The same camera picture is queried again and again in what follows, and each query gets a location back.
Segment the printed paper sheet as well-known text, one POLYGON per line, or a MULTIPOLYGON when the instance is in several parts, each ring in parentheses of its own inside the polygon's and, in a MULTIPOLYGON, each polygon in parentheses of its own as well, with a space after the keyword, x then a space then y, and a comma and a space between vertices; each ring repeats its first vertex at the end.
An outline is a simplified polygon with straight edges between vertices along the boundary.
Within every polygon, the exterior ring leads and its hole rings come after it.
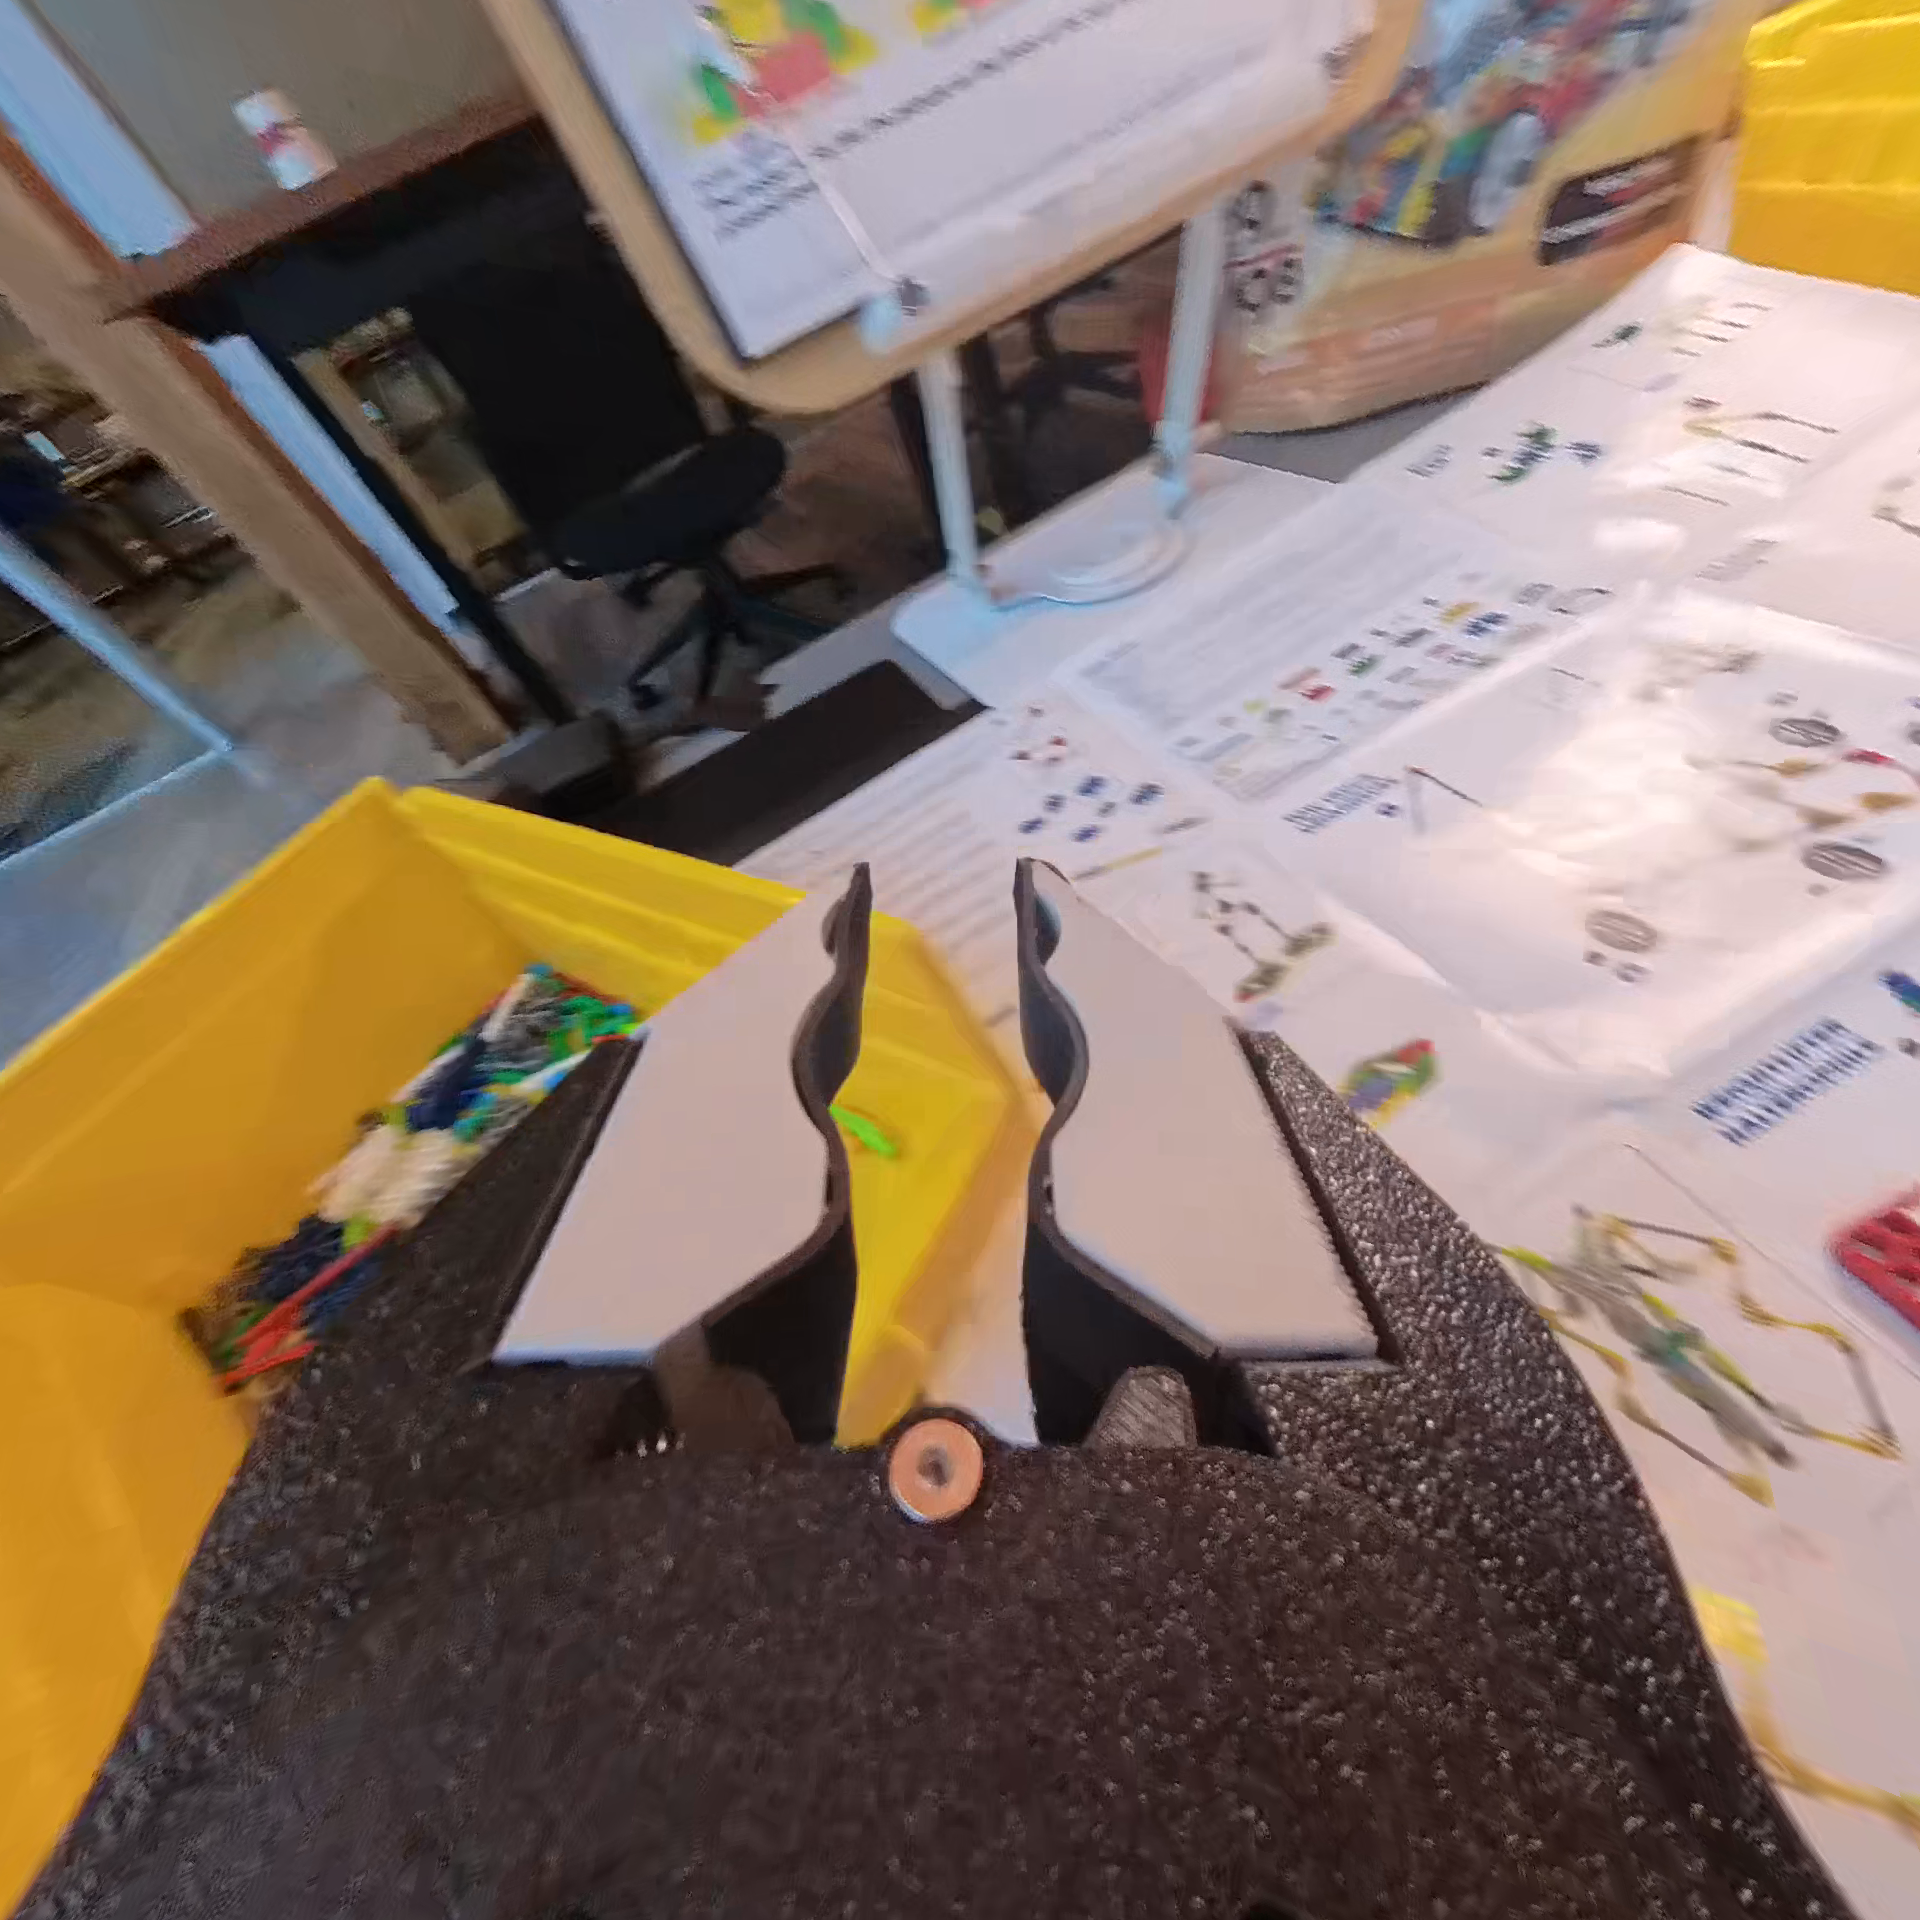
POLYGON ((870 345, 1330 104, 1376 2, 558 2, 720 333, 870 345))

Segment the white paper cup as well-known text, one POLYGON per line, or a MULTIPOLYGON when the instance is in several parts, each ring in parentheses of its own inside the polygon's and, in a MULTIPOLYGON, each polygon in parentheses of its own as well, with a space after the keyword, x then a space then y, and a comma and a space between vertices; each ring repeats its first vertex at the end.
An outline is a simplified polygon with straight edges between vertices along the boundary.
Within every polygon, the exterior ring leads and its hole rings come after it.
POLYGON ((232 102, 232 115, 281 188, 298 193, 340 171, 333 147, 281 86, 232 102))

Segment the yellow plastic bin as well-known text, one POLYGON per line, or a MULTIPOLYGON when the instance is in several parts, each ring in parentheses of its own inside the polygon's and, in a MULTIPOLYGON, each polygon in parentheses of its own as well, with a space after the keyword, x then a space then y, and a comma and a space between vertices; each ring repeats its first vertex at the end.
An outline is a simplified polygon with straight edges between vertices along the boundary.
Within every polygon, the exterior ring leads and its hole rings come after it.
POLYGON ((1728 247, 1917 296, 1917 2, 1791 2, 1749 31, 1728 247))
POLYGON ((330 1290, 371 1295, 305 1374, 232 1402, 183 1315, 523 966, 651 1015, 792 898, 371 779, 4 1070, 4 1916, 161 1916, 124 1864, 284 1619, 322 1645, 499 1517, 659 1480, 588 1458, 625 1374, 470 1374, 565 1123, 455 1176, 421 1255, 350 1253, 330 1290))

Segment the dark brown counter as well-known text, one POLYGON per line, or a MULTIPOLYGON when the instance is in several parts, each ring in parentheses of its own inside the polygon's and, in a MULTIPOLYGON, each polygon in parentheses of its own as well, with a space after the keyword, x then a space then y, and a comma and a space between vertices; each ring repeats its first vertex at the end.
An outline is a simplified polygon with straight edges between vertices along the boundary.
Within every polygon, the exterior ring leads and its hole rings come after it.
POLYGON ((400 311, 417 323, 428 302, 428 355, 470 403, 483 467, 558 571, 570 561, 549 536, 707 441, 680 352, 535 107, 495 97, 256 198, 124 261, 109 296, 116 317, 251 345, 531 709, 575 716, 471 563, 428 525, 400 458, 371 451, 354 399, 322 395, 319 378, 336 344, 400 311))

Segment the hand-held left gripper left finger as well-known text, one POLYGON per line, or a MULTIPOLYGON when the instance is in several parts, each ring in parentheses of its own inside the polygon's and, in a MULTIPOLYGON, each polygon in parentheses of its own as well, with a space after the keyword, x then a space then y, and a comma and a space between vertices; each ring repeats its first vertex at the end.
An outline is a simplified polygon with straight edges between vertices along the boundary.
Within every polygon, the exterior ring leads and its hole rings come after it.
POLYGON ((567 1162, 498 1367, 756 1377, 798 1444, 833 1444, 858 1310, 849 1151, 870 866, 816 887, 653 1015, 567 1162))

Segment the colourful toy box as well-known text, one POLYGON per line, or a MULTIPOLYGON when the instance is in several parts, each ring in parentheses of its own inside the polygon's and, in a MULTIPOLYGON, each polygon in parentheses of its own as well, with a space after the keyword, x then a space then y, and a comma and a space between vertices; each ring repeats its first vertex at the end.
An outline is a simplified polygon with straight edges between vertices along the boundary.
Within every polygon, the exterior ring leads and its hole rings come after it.
POLYGON ((1428 2, 1357 126, 1236 198, 1219 420, 1302 432, 1510 369, 1688 239, 1768 2, 1428 2))

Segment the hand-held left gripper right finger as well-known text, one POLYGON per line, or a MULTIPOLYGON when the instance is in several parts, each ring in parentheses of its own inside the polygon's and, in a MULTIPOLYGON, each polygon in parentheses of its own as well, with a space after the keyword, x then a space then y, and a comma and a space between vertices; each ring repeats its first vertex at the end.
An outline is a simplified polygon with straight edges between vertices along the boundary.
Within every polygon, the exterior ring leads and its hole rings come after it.
POLYGON ((1016 872, 1025 1064, 1020 1344, 1043 1444, 1139 1374, 1200 1444, 1263 1444, 1269 1372, 1371 1374, 1381 1317, 1240 1026, 1060 866, 1016 872))

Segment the wooden post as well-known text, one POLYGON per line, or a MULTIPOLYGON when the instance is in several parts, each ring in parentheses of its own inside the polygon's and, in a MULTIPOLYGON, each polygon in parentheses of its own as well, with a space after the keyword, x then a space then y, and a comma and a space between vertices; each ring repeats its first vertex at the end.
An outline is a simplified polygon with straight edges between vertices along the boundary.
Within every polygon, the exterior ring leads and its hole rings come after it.
POLYGON ((455 762, 499 749, 505 709, 376 550, 261 432, 215 365, 167 326, 109 317, 109 247, 4 133, 4 302, 61 367, 109 403, 302 612, 347 643, 455 762))

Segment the pile of colourful toy pieces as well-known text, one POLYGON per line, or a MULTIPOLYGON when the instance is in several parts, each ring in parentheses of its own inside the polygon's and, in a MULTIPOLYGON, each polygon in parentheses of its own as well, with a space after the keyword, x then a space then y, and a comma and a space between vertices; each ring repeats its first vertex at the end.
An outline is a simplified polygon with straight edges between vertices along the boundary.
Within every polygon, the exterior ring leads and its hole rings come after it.
POLYGON ((228 1394, 273 1393, 371 1286, 383 1255, 588 1061, 651 1020, 552 970, 523 970, 400 1092, 357 1120, 313 1209, 249 1247, 183 1327, 228 1394))

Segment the black office chair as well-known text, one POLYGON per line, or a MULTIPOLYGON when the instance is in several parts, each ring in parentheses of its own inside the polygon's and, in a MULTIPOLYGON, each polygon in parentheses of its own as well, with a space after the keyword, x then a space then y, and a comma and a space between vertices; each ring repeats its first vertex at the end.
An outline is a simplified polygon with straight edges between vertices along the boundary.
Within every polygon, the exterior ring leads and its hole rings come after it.
POLYGON ((809 589, 847 598, 853 589, 830 561, 770 572, 732 563, 732 541, 765 519, 785 476, 787 451, 774 430, 732 425, 540 530, 565 578, 604 579, 635 607, 669 578, 697 583, 690 607, 623 677, 631 708, 662 716, 664 733, 763 729, 770 690, 758 669, 830 632, 830 624, 798 612, 792 598, 809 589), (724 677, 732 653, 756 673, 724 677))

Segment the light wooden table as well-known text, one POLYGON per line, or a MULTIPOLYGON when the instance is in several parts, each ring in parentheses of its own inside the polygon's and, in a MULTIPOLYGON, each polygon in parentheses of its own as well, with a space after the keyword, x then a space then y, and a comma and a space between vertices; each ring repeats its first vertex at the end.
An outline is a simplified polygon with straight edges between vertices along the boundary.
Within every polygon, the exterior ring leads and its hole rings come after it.
POLYGON ((1336 63, 1336 84, 1325 107, 1296 123, 1289 133, 1247 133, 1227 142, 1227 158, 1196 171, 1187 184, 1168 181, 1166 204, 1137 211, 1112 228, 1097 228, 1082 247, 1025 277, 1012 277, 976 307, 949 317, 915 323, 905 333, 870 345, 862 323, 887 311, 858 311, 833 323, 798 345, 765 360, 742 360, 717 326, 717 314, 693 281, 693 268, 669 228, 662 204, 637 169, 623 133, 614 126, 596 84, 586 77, 558 2, 488 2, 495 35, 510 55, 542 123, 561 135, 565 158, 588 193, 591 211, 614 230, 614 246, 642 287, 642 296, 669 333, 669 344, 724 395, 776 417, 825 417, 913 378, 922 404, 922 441, 929 453, 936 525, 949 551, 949 578, 978 583, 978 530, 973 502, 968 430, 959 348, 1052 302, 1117 261, 1137 255, 1168 230, 1187 228, 1213 198, 1227 198, 1257 181, 1269 163, 1305 158, 1343 135, 1371 112, 1407 63, 1409 37, 1420 29, 1420 2, 1376 2, 1376 24, 1360 54, 1336 63))

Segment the large printed instruction sheet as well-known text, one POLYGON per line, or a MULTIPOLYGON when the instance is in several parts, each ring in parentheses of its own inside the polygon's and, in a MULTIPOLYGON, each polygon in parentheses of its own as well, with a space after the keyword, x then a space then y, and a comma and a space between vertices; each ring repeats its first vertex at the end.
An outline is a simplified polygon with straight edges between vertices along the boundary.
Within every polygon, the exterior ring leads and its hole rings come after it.
POLYGON ((1189 612, 751 851, 1012 1036, 1052 857, 1491 1243, 1917 1916, 1917 296, 1671 247, 1189 612))

